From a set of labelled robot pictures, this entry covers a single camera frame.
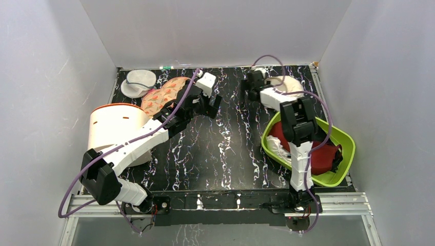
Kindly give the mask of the white mesh laundry bag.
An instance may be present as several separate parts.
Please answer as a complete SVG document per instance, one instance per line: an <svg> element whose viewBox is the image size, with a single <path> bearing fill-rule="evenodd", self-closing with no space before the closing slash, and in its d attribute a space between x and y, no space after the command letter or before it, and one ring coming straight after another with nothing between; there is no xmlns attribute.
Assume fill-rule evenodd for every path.
<svg viewBox="0 0 435 246"><path fill-rule="evenodd" d="M280 103L294 102L303 96L302 84L292 76L276 76L266 79L266 84L270 88L264 89L260 93L261 103L272 108L273 105L279 106Z"/></svg>

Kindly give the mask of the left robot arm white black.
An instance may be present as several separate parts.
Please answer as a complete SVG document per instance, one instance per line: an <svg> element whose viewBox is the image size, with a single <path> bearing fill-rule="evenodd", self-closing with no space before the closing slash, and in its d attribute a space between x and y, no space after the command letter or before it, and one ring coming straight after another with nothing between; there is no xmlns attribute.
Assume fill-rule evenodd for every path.
<svg viewBox="0 0 435 246"><path fill-rule="evenodd" d="M84 154L79 180L99 205L120 201L133 205L140 213L151 211L153 194L145 186L119 176L146 152L185 130L195 116L214 119L222 99L213 95L214 84L200 80L187 83L176 99L167 101L126 141Z"/></svg>

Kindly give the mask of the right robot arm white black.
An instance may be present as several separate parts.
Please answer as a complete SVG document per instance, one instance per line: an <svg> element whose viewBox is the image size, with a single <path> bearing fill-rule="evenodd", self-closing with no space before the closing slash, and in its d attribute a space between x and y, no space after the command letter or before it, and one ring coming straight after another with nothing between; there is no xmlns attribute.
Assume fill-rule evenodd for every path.
<svg viewBox="0 0 435 246"><path fill-rule="evenodd" d="M311 150L318 124L315 119L310 92L299 90L282 92L278 85L267 82L265 74L251 70L241 82L241 92L251 101L258 101L267 108L279 112L282 132L289 144L291 155L291 178L289 197L283 204L273 206L302 212L310 205L316 210L320 203L314 194L311 176Z"/></svg>

